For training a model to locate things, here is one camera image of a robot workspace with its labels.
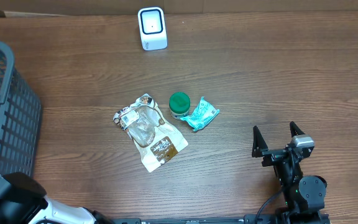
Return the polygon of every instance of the plastic basket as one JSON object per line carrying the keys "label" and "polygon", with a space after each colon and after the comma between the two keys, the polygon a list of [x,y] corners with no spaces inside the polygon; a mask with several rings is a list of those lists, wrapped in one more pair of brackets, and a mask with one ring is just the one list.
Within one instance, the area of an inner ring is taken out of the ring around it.
{"label": "plastic basket", "polygon": [[0,174],[32,176],[42,106],[14,68],[10,47],[0,42]]}

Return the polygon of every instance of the teal package in basket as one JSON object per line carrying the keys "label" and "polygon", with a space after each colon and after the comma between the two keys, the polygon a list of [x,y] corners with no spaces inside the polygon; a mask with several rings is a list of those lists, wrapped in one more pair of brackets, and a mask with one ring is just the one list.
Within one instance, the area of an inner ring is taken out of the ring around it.
{"label": "teal package in basket", "polygon": [[180,119],[182,121],[187,121],[187,123],[194,128],[193,131],[198,131],[205,128],[205,126],[207,126],[219,112],[220,111],[215,109],[211,103],[205,101],[204,97],[201,97],[201,100],[193,113],[190,116],[185,116]]}

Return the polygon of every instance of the jar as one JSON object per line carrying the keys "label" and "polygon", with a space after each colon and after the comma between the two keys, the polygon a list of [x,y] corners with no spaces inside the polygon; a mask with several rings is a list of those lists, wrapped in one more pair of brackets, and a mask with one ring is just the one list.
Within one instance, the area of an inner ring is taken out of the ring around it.
{"label": "jar", "polygon": [[169,99],[169,108],[171,110],[172,117],[175,119],[188,116],[190,109],[189,96],[182,92],[174,93]]}

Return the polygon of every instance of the snack package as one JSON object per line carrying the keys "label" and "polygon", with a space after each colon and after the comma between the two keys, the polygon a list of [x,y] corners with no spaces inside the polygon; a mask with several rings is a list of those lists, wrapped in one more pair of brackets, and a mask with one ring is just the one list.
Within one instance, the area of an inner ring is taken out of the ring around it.
{"label": "snack package", "polygon": [[149,172],[168,162],[188,145],[181,132],[162,116],[158,104],[148,94],[118,111],[113,121],[133,140]]}
{"label": "snack package", "polygon": [[198,131],[205,128],[205,126],[207,126],[219,112],[220,110],[215,109],[211,103],[208,103],[204,100],[204,97],[201,97],[201,100],[193,113],[190,116],[185,116],[180,119],[182,121],[187,121],[187,123],[194,128],[193,131]]}

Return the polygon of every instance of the wooden table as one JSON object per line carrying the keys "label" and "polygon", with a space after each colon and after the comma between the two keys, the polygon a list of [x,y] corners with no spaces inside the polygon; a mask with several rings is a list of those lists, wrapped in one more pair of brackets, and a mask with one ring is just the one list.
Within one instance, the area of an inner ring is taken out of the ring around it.
{"label": "wooden table", "polygon": [[[279,185],[251,158],[252,127],[273,149],[295,121],[316,142],[304,175],[328,181],[323,213],[358,223],[358,12],[166,15],[166,25],[168,49],[145,52],[136,16],[0,19],[45,106],[35,179],[49,196],[110,217],[255,213]],[[194,133],[169,115],[176,91],[191,111],[205,96],[221,113]],[[144,93],[189,142],[152,173],[112,123]]]}

